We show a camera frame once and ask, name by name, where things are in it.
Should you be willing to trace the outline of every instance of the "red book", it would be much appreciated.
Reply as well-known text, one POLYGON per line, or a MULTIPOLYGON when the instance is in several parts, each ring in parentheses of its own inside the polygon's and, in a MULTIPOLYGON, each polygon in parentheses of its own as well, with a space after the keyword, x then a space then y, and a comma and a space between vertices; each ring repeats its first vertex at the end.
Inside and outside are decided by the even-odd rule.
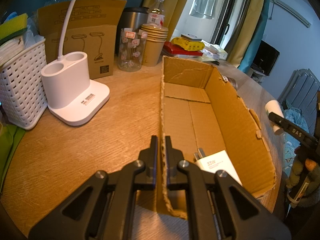
POLYGON ((164 43, 163 49, 172 55, 192 55, 192 56, 202 56, 201 51, 186 51, 183 48, 172 44, 170 41, 164 43))

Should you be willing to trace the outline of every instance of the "yellow package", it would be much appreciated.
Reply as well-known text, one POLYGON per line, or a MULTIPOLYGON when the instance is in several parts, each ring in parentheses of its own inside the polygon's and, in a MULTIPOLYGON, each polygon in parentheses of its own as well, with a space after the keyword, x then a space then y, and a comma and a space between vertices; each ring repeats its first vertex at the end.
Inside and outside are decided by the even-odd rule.
POLYGON ((178 45, 186 51, 198 51, 204 48, 204 43, 201 41, 189 41, 182 37, 172 39, 172 44, 178 45))

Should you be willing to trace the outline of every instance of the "bolt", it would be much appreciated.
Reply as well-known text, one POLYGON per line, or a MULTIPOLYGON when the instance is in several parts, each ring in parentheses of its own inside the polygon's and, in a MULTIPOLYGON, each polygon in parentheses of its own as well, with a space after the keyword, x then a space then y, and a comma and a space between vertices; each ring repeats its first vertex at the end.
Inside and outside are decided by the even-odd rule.
POLYGON ((97 171, 95 176, 98 178, 98 179, 103 179, 105 176, 106 176, 106 172, 105 171, 97 171))
POLYGON ((181 161, 179 161, 179 166, 181 167, 181 168, 186 168, 186 167, 188 167, 189 166, 189 162, 188 161, 186 161, 186 160, 181 160, 181 161))
POLYGON ((217 171, 217 174, 218 174, 218 176, 220 178, 225 178, 228 175, 228 173, 226 171, 223 171, 223 170, 217 171))
POLYGON ((143 161, 142 160, 135 160, 134 165, 138 166, 139 168, 143 166, 143 161))

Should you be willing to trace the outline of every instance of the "open cardboard tray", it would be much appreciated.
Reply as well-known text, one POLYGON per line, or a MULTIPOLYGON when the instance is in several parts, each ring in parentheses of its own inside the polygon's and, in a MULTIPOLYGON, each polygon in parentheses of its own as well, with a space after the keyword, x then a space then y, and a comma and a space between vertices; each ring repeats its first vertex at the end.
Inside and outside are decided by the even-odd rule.
POLYGON ((248 109, 233 86, 213 65, 163 57, 161 80, 162 193, 157 211, 186 219, 184 191, 167 189, 165 136, 190 162, 202 147, 206 155, 226 150, 243 187, 255 198, 276 183, 268 145, 256 113, 248 109))

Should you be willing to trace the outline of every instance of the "black monitor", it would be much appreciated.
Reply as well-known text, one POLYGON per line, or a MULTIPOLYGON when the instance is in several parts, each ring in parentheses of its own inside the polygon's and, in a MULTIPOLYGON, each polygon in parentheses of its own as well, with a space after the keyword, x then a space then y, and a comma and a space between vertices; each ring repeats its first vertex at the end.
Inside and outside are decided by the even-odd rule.
POLYGON ((270 75, 270 72, 275 65, 280 52, 268 43, 261 41, 256 57, 253 60, 253 69, 264 73, 266 76, 270 75))

